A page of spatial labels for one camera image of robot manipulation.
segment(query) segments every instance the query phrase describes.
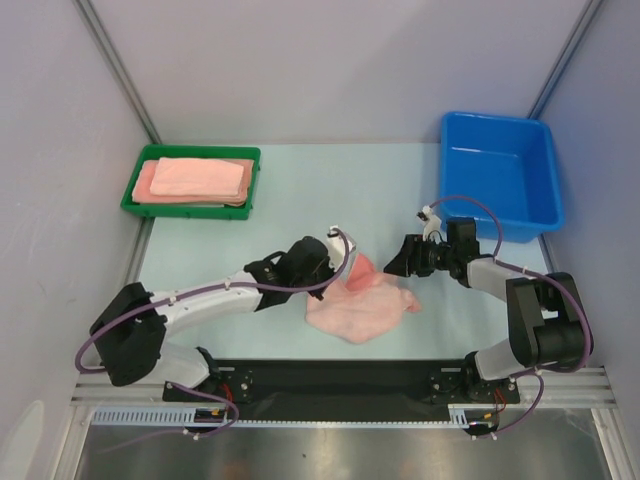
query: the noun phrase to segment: green plastic crate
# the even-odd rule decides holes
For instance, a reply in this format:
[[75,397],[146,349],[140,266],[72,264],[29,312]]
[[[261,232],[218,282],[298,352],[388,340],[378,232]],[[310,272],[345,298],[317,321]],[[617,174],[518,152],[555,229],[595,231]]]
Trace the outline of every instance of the green plastic crate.
[[[136,185],[142,164],[147,160],[158,160],[160,157],[180,158],[242,158],[253,160],[251,185],[247,201],[239,207],[206,207],[193,205],[165,205],[136,203],[131,194]],[[141,217],[186,217],[186,218],[223,218],[227,220],[246,220],[253,208],[253,196],[256,191],[256,181],[260,170],[260,149],[256,147],[200,147],[191,145],[147,145],[140,152],[140,157],[133,169],[133,174],[122,197],[120,206]]]

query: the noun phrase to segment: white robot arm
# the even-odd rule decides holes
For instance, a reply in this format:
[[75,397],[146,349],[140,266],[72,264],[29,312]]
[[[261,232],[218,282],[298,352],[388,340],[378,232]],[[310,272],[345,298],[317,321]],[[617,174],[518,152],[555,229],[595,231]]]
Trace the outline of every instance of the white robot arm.
[[[280,305],[294,293],[322,299],[326,287],[348,268],[354,251],[351,237],[331,227],[326,243],[304,237],[288,252],[251,262],[217,282],[163,292],[147,292],[141,283],[126,285],[91,327],[76,367],[83,373],[104,371],[114,386],[139,381],[202,386],[215,370],[208,352],[165,339],[221,315]],[[97,370],[80,361],[92,343],[103,365]]]
[[[418,217],[424,222],[423,234],[405,236],[400,253],[385,267],[385,273],[426,277],[445,270],[464,287],[507,303],[509,338],[467,356],[470,375],[475,377],[472,383],[504,379],[540,365],[570,368],[580,362],[585,348],[593,349],[591,332],[580,321],[582,307],[571,275],[532,277],[493,255],[480,254],[473,218],[449,219],[447,240],[440,236],[437,242],[434,237],[440,235],[440,219],[428,207]],[[580,311],[558,288],[575,299]],[[556,315],[545,318],[543,311]]]

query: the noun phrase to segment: light blue table surface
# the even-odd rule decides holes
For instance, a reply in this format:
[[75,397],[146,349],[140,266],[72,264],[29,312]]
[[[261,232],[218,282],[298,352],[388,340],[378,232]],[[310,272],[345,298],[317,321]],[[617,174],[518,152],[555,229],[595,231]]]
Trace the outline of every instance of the light blue table surface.
[[[248,221],[157,218],[140,280],[148,290],[217,279],[305,235],[325,238],[338,224],[382,269],[404,235],[421,232],[416,212],[438,195],[437,144],[267,145]],[[491,253],[495,242],[481,242]],[[500,257],[546,271],[537,241],[505,243]],[[445,359],[507,336],[506,305],[465,289],[445,272],[401,280],[422,303],[400,326],[363,345],[322,333],[304,320],[305,295],[253,314],[230,315],[172,341],[203,346],[214,358]]]

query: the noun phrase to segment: pink cloth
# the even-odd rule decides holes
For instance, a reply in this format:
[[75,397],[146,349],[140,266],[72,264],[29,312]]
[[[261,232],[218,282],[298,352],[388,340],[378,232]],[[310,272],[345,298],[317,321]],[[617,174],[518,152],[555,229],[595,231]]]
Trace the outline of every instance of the pink cloth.
[[309,296],[306,320],[325,333],[364,343],[395,328],[403,312],[422,310],[413,293],[395,282],[396,277],[377,272],[359,254],[346,283],[333,282],[322,301]]
[[253,160],[232,159],[225,162],[235,163],[244,168],[242,175],[242,183],[237,195],[221,196],[221,195],[153,195],[151,193],[151,182],[156,173],[158,160],[147,160],[142,165],[138,180],[133,188],[131,195],[136,203],[214,203],[226,204],[232,206],[243,205],[247,201],[249,186],[251,185],[251,173],[253,170]]
[[235,196],[240,191],[244,168],[215,158],[166,158],[156,165],[151,181],[153,195]]

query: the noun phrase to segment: blue tray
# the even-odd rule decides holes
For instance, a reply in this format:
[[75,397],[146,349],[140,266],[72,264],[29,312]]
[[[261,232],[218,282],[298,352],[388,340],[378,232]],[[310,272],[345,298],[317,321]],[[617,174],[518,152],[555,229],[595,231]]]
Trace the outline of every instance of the blue tray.
[[[440,196],[466,195],[500,219],[505,240],[529,242],[564,225],[564,210],[549,127],[536,120],[451,112],[442,120]],[[476,219],[479,237],[496,238],[491,218],[454,200],[449,217]]]

